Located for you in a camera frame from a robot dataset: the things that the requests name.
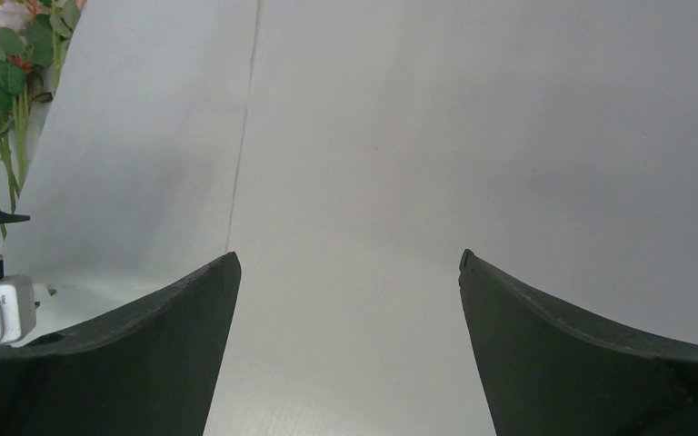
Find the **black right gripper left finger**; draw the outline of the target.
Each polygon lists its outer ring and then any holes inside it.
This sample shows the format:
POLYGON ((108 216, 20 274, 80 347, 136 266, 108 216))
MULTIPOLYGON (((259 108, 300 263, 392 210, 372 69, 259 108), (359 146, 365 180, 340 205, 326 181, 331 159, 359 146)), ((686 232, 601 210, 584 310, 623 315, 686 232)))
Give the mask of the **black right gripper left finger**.
POLYGON ((0 346, 0 435, 200 435, 242 269, 235 253, 86 322, 0 346))

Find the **pink fake flower bouquet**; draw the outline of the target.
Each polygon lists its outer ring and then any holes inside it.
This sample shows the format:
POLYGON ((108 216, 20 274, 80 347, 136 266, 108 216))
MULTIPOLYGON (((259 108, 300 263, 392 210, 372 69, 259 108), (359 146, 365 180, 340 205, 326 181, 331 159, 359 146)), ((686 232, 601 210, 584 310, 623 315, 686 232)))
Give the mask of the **pink fake flower bouquet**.
POLYGON ((84 1, 0 1, 0 163, 12 212, 32 160, 33 111, 55 98, 85 6, 84 1))

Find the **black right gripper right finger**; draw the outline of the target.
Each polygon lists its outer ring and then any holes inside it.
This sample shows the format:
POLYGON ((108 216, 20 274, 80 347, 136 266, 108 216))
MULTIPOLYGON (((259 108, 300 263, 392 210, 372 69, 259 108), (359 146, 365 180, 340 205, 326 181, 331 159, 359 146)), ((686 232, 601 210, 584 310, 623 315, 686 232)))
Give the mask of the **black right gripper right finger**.
POLYGON ((499 435, 698 435, 698 344, 611 321, 465 251, 464 317, 499 435))

